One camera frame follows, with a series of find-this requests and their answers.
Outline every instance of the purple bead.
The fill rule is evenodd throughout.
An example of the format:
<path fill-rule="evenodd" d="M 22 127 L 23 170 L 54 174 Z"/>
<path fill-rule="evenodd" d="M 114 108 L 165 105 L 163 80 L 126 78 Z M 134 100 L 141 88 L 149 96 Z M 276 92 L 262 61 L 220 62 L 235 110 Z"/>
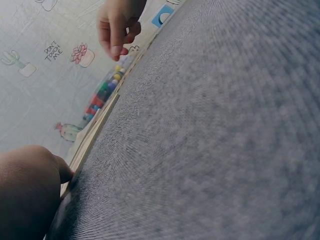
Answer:
<path fill-rule="evenodd" d="M 116 89 L 116 86 L 117 86 L 117 85 L 115 85 L 113 82 L 109 82 L 109 84 L 108 84 L 108 88 L 109 88 L 111 91 L 115 90 L 115 89 Z"/>

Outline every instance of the hand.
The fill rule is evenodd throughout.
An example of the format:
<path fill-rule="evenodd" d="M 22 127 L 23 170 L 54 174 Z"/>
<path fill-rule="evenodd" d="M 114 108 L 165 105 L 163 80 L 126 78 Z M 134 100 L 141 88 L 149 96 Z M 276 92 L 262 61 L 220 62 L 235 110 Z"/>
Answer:
<path fill-rule="evenodd" d="M 0 154 L 0 239 L 43 240 L 73 172 L 42 146 Z"/>
<path fill-rule="evenodd" d="M 147 0 L 106 0 L 97 17 L 97 30 L 101 46 L 114 60 L 127 55 L 124 44 L 130 44 L 141 32 L 138 22 Z"/>

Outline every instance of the fingernail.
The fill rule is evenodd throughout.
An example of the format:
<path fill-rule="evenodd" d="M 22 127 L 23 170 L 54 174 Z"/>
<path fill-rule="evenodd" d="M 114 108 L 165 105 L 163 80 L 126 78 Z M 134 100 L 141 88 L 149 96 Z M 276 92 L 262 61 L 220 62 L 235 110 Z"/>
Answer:
<path fill-rule="evenodd" d="M 111 48 L 111 54 L 112 54 L 113 56 L 119 56 L 120 53 L 121 53 L 121 50 L 122 50 L 122 46 L 113 46 L 113 47 Z"/>

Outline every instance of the potted cactus drawing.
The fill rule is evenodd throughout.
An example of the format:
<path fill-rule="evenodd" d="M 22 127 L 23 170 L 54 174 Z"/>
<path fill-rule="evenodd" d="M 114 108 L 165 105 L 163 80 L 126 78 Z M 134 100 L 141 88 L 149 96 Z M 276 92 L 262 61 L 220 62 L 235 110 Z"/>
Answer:
<path fill-rule="evenodd" d="M 91 64 L 94 58 L 94 52 L 88 49 L 87 44 L 81 43 L 80 46 L 77 46 L 73 49 L 70 61 L 75 62 L 75 64 L 79 64 L 83 68 L 86 68 Z"/>
<path fill-rule="evenodd" d="M 41 4 L 44 10 L 50 12 L 57 4 L 58 0 L 35 0 L 36 3 Z"/>
<path fill-rule="evenodd" d="M 19 73 L 26 78 L 31 76 L 37 68 L 31 63 L 24 64 L 20 61 L 20 55 L 17 51 L 12 50 L 11 52 L 4 51 L 4 58 L 1 58 L 1 62 L 7 66 L 16 65 L 19 68 Z"/>
<path fill-rule="evenodd" d="M 60 130 L 61 137 L 70 142 L 74 142 L 76 140 L 77 134 L 82 130 L 81 127 L 78 127 L 76 125 L 62 125 L 61 122 L 58 122 L 55 125 L 54 129 Z"/>

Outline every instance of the gray blanket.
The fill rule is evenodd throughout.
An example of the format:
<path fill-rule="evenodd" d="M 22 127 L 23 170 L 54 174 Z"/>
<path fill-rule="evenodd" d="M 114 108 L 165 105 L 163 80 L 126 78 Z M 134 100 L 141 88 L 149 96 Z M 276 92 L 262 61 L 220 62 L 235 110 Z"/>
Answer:
<path fill-rule="evenodd" d="M 188 0 L 49 240 L 319 240 L 320 2 Z"/>

